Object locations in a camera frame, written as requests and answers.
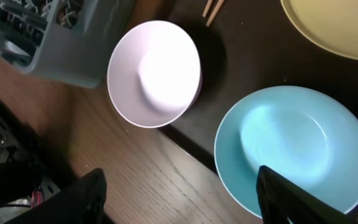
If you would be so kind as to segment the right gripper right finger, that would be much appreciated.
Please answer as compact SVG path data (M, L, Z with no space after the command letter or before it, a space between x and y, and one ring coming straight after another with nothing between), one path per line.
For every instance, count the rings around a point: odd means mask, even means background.
M267 166L260 166L257 196L264 224L349 224L350 218Z

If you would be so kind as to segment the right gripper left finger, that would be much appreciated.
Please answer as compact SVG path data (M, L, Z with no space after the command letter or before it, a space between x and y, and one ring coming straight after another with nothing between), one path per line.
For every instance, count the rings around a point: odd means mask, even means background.
M96 168L41 205L7 224L100 224L103 222L107 183Z

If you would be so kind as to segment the light blue bowl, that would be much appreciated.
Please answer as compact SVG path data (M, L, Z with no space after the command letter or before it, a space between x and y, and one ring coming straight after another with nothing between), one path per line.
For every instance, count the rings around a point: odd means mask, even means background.
M261 166L342 213L358 205L358 119L309 88L274 86L238 101L219 125L214 160L231 197L256 217Z

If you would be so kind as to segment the white pink bowl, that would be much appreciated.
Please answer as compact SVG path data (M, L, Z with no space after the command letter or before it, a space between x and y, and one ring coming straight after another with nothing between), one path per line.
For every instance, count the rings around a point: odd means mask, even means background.
M201 83L198 49L172 22L135 26L109 60L111 102L126 121L141 128L159 128L178 119L198 97Z

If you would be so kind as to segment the yellow round plate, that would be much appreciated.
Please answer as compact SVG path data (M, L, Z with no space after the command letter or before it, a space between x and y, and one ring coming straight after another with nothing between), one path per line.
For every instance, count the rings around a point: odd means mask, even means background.
M309 41L358 60L358 0L281 0L290 22Z

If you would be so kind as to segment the wooden chopstick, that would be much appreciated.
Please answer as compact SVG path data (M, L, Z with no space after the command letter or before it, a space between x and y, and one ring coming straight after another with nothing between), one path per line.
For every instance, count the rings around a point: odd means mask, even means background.
M215 7L213 8L211 14L209 15L209 18L206 22L206 27L209 27L212 22L214 21L214 18L217 16L220 8L223 6L225 0L218 0Z
M208 12L210 10L210 7L211 7L212 3L213 3L213 0L207 0L207 3L205 5L205 8L204 8L204 11L203 11L203 14L202 14L203 17L206 17L208 15Z

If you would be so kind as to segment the grey dishwasher rack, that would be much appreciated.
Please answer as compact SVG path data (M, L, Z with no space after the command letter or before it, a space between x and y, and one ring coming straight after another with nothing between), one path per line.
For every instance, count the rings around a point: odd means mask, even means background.
M0 59L24 75L98 86L134 1L0 1Z

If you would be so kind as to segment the dark brown serving tray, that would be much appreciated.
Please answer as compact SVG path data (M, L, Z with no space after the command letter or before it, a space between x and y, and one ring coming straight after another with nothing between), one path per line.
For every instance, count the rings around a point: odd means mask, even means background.
M210 173L213 144L227 111L262 88L297 85L342 103L358 119L358 60L332 54L301 35L280 1L226 1L213 23L204 0L162 1L157 17L179 25L200 54L202 87L197 100L163 133Z

